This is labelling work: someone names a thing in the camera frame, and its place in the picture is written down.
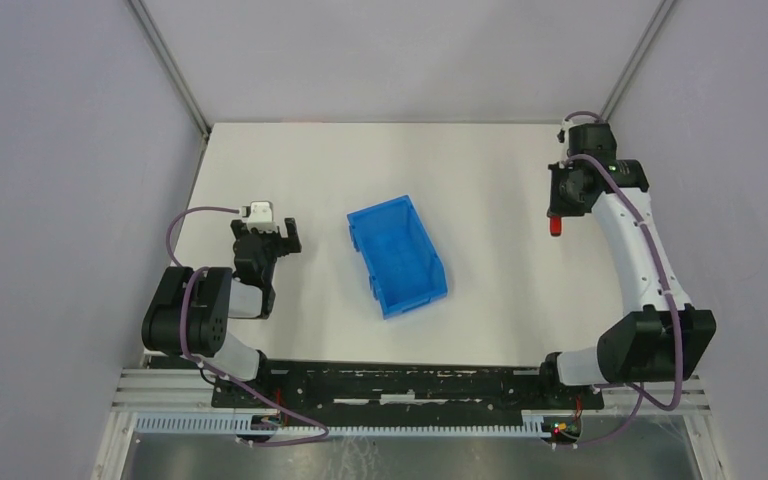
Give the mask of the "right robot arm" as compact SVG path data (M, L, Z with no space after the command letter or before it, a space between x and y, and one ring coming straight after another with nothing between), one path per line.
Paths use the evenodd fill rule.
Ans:
M605 236L619 281L623 316L595 345L551 354L546 364L565 386L640 386L691 378L716 332L681 286L657 231L650 183L637 160L618 157L609 123L565 118L563 158L549 165L549 231L591 215Z

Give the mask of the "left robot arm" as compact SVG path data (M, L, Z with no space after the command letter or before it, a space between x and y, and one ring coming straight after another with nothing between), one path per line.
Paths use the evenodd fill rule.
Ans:
M302 251L295 219L286 218L284 226L266 231L261 224L232 221L234 265L209 267L192 287L193 268L167 268L142 322L144 347L169 357L188 352L222 375L255 379L266 356L232 336L228 322L271 315L277 261Z

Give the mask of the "red handled screwdriver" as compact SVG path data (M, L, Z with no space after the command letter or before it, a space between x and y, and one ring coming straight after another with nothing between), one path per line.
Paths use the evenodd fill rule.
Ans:
M549 233L552 237L560 237L563 232L563 219L560 216L549 217Z

